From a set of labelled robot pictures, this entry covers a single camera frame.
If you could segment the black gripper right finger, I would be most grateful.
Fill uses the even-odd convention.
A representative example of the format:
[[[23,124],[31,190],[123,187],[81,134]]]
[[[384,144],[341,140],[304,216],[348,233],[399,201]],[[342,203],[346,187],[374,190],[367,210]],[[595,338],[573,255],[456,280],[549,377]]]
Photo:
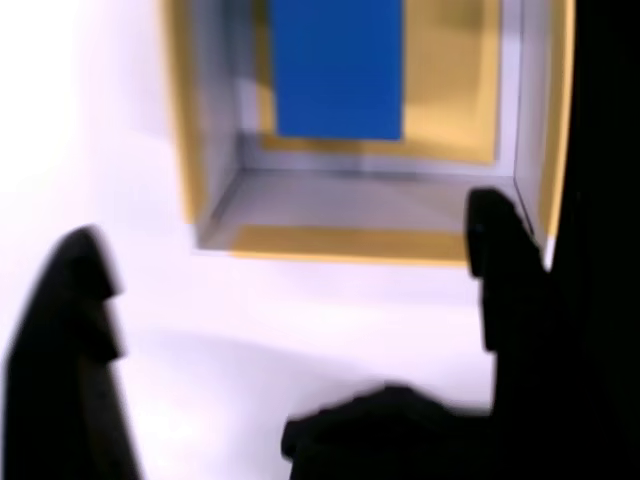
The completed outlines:
[[[465,223],[484,345],[496,356],[499,478],[632,478],[630,446],[575,316],[514,204],[495,188],[473,189]]]

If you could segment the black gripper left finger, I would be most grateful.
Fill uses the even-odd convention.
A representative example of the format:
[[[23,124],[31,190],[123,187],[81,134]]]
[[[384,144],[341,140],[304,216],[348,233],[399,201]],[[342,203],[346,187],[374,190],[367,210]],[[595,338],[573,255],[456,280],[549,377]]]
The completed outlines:
[[[95,227],[55,245],[5,363],[2,478],[140,478],[112,370],[119,292]]]

